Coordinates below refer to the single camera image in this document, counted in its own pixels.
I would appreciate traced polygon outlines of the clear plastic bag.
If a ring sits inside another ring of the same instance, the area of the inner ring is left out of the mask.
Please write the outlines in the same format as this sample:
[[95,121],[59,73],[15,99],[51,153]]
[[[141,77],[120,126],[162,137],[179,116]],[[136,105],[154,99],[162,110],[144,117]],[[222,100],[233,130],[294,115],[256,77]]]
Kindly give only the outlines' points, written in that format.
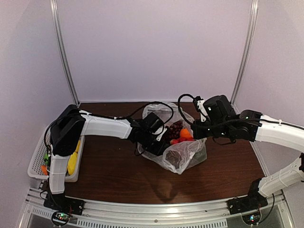
[[[169,126],[176,121],[182,121],[182,127],[190,130],[190,125],[183,120],[177,105],[174,103],[167,103],[167,105],[170,107],[162,104],[150,104],[144,108],[142,116],[145,118],[148,114],[154,113],[164,122],[168,120],[165,126]],[[164,169],[182,174],[186,169],[198,165],[207,159],[205,142],[206,139],[180,142],[169,146],[161,155],[154,155],[144,150],[141,144],[138,144],[136,153],[157,163]]]

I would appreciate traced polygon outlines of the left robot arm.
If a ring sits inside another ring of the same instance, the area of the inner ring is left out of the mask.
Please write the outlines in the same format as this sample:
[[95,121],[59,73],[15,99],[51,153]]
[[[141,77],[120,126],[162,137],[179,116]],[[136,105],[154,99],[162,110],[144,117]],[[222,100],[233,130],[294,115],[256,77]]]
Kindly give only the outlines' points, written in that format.
[[130,116],[94,115],[70,104],[50,125],[50,145],[47,146],[51,152],[48,178],[50,204],[58,211],[64,211],[68,207],[65,197],[67,165],[82,136],[109,136],[129,140],[140,144],[145,151],[159,156],[170,145],[164,139],[165,133],[165,122],[154,113],[135,120]]

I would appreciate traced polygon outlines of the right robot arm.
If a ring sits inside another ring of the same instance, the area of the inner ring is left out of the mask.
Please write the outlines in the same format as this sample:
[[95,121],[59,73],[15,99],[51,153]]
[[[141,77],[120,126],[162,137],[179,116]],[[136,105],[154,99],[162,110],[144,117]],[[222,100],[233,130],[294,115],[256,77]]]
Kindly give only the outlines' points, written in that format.
[[304,180],[304,128],[299,125],[272,118],[253,110],[237,114],[225,95],[217,95],[204,100],[194,97],[194,106],[200,118],[190,126],[195,139],[225,138],[229,144],[237,140],[249,141],[256,145],[266,144],[268,148],[297,152],[297,156],[280,162],[281,168],[272,174],[252,182],[243,204],[246,209],[254,209],[262,199]]

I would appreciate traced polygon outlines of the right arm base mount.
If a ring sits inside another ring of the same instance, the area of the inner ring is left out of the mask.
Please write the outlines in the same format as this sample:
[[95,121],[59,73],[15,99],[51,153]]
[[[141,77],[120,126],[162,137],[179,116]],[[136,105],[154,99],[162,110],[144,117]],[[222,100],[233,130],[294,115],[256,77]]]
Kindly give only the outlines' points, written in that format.
[[266,197],[262,196],[259,191],[259,183],[262,179],[259,178],[253,181],[250,185],[249,191],[244,197],[234,197],[227,201],[230,215],[243,213],[268,205]]

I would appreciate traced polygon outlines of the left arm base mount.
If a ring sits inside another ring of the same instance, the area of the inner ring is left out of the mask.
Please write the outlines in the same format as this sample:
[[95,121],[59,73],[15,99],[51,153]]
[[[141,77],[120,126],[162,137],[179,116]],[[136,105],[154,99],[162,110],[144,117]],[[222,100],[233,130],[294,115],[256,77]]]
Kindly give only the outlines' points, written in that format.
[[48,193],[43,206],[52,210],[72,215],[82,215],[85,202],[83,200],[66,197],[64,193]]

